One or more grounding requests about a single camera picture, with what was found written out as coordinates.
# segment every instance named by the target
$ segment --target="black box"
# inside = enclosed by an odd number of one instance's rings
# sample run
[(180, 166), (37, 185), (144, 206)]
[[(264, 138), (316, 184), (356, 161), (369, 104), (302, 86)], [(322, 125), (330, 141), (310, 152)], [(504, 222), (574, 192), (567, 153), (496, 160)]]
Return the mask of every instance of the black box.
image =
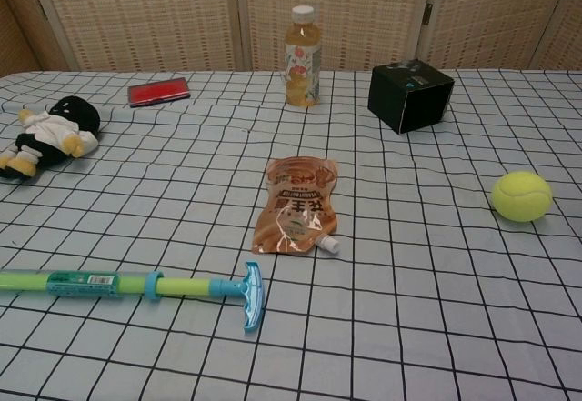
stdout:
[(455, 81), (420, 60), (372, 70), (367, 108), (399, 134), (436, 124)]

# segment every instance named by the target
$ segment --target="red box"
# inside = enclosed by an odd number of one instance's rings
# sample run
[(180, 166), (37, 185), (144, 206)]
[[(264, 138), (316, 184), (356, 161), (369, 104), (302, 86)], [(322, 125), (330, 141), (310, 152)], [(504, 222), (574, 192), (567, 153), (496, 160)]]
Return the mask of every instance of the red box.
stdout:
[(166, 103), (189, 97), (190, 91), (185, 78), (174, 78), (145, 85), (131, 85), (127, 88), (127, 99), (130, 107)]

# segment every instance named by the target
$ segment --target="bottle label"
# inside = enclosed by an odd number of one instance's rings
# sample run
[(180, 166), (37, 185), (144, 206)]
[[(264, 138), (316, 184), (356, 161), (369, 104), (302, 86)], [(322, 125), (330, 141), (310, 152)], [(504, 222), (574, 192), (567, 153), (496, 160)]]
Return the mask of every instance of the bottle label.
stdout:
[(118, 285), (115, 272), (54, 271), (46, 291), (58, 296), (117, 296)]
[(319, 96), (321, 44), (313, 46), (285, 45), (286, 81), (305, 88), (305, 100), (316, 101)]

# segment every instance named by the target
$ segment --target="plastic bottle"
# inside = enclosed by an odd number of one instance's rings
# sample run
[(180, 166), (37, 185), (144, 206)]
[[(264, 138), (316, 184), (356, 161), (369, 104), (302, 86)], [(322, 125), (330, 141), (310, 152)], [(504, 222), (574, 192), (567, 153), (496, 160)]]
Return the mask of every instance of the plastic bottle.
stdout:
[(319, 96), (321, 32), (310, 5), (293, 7), (293, 24), (285, 34), (286, 98), (291, 105), (308, 106)]

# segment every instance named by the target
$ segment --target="plastic toy sword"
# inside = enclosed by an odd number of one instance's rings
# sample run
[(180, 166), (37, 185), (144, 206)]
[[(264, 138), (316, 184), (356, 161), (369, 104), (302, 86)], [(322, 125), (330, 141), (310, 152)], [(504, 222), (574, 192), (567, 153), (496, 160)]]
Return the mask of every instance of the plastic toy sword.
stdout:
[(143, 294), (160, 296), (240, 296), (245, 299), (245, 331), (255, 330), (263, 314), (263, 279), (257, 262), (246, 262), (242, 281), (201, 278), (164, 278), (160, 271), (149, 274), (94, 271), (0, 270), (0, 291), (33, 290), (57, 296), (114, 297)]

